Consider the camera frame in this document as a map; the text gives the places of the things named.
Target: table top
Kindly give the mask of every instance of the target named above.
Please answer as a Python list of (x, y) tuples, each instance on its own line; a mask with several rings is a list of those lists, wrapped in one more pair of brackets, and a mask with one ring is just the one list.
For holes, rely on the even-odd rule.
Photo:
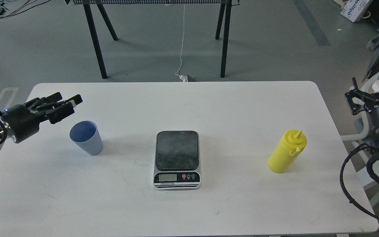
[[(81, 94), (75, 114), (41, 123), (0, 152), (0, 236), (212, 236), (371, 232), (378, 222), (344, 196), (346, 149), (310, 81), (38, 84), (29, 99)], [(69, 139), (94, 121), (104, 150)], [(283, 134), (308, 144), (283, 174), (267, 160)], [(193, 130), (201, 187), (153, 186), (156, 134)], [(372, 210), (351, 163), (346, 187)]]

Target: gray concrete floor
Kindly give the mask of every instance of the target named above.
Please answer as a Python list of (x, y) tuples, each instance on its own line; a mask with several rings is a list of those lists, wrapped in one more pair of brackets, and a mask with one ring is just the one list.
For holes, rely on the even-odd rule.
[[(23, 2), (6, 7), (16, 9)], [(351, 78), (360, 82), (367, 71), (372, 54), (365, 46), (378, 34), (376, 28), (365, 20), (353, 24), (332, 0), (241, 2), (232, 9), (225, 78), (219, 76), (222, 40), (215, 40), (218, 5), (186, 5), (181, 73), (196, 81), (314, 81), (340, 135), (355, 133), (355, 117), (343, 95)], [(3, 94), (0, 107), (25, 102), (33, 86), (43, 82), (179, 81), (174, 73), (180, 64), (183, 5), (105, 9), (120, 38), (112, 40), (92, 7), (106, 80), (81, 5), (51, 1), (0, 19), (0, 93), (18, 90), (12, 103), (12, 91)], [(358, 169), (363, 165), (355, 162)], [(379, 204), (374, 211), (379, 214)], [(351, 236), (379, 236), (379, 230)]]

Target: scale weighing platform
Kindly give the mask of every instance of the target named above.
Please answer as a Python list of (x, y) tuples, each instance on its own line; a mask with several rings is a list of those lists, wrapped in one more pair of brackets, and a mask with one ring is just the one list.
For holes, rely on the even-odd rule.
[(156, 139), (153, 184), (159, 190), (197, 189), (201, 184), (198, 133), (163, 131)]

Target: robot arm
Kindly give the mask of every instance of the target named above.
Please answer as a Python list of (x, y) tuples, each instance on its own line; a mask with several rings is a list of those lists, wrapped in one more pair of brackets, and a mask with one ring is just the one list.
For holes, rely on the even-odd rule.
[(22, 105), (0, 111), (0, 145), (7, 138), (20, 143), (39, 132), (39, 124), (49, 120), (58, 123), (74, 113), (74, 108), (83, 102), (79, 94), (62, 100), (59, 92), (48, 97), (35, 98)]

